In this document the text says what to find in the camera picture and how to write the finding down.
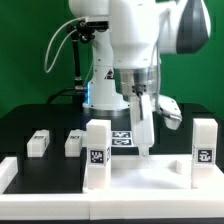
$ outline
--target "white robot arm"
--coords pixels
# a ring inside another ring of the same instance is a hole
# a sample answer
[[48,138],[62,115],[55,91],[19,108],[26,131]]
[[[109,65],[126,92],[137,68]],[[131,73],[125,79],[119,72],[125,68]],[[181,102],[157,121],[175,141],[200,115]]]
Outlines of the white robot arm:
[[[154,144],[152,112],[164,116],[171,129],[177,129],[182,120],[175,100],[159,95],[160,54],[194,53],[207,42],[211,25],[204,1],[69,0],[69,5],[74,15],[88,16],[86,23],[108,22],[109,31],[95,33],[95,71],[105,70],[105,74],[108,69],[115,69],[120,73],[122,95],[129,103],[116,95],[117,108],[130,106],[133,142],[139,148],[139,155],[146,157]],[[92,88],[96,96],[100,88],[105,87],[104,93],[114,91],[113,85],[108,88],[108,83],[102,82],[104,75],[100,78],[94,74],[94,77],[97,78],[91,83],[96,85]],[[104,99],[110,101],[113,97],[104,96]],[[108,104],[97,106],[108,107]]]

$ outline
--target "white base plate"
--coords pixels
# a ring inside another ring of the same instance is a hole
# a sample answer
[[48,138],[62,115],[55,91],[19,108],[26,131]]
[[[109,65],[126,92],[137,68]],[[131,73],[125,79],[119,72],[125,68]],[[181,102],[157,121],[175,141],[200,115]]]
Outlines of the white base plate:
[[[190,155],[112,157],[107,190],[84,186],[84,194],[0,195],[0,220],[224,217],[224,185],[191,189],[190,160]],[[215,174],[224,182],[217,167]]]

